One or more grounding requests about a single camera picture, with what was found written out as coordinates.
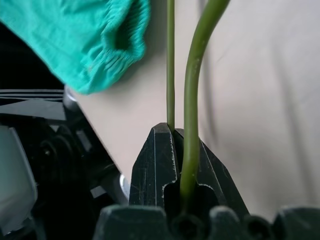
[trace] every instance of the curved green stem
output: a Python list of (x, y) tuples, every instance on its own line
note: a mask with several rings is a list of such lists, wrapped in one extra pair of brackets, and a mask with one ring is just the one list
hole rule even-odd
[(209, 0), (193, 35), (184, 83), (184, 151), (180, 180), (182, 211), (189, 210), (199, 165), (198, 83), (210, 36), (230, 0)]

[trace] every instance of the white plastic part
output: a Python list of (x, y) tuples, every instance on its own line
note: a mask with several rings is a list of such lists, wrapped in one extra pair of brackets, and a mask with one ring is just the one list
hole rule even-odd
[(26, 153), (14, 128), (0, 126), (0, 228), (17, 230), (38, 197)]

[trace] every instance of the green stem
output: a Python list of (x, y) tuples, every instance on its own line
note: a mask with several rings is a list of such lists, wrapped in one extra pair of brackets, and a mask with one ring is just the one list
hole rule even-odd
[(181, 208), (190, 209), (199, 165), (198, 83), (210, 36), (230, 0), (209, 0), (196, 26), (186, 65), (184, 84), (184, 151), (180, 180)]
[(166, 33), (166, 121), (175, 130), (175, 0), (167, 0)]

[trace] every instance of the beige wall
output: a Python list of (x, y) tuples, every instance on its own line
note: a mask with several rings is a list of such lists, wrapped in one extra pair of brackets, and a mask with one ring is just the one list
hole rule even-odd
[[(176, 125), (185, 66), (204, 0), (176, 0)], [(77, 96), (124, 174), (166, 120), (166, 5), (151, 0), (145, 58), (105, 92)], [(229, 169), (249, 210), (320, 203), (320, 2), (232, 0), (199, 84), (201, 139)]]

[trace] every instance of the teal fabric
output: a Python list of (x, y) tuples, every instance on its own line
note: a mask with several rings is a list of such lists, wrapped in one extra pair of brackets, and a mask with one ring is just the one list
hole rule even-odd
[(149, 0), (0, 0), (0, 21), (82, 94), (108, 88), (143, 57), (149, 17)]

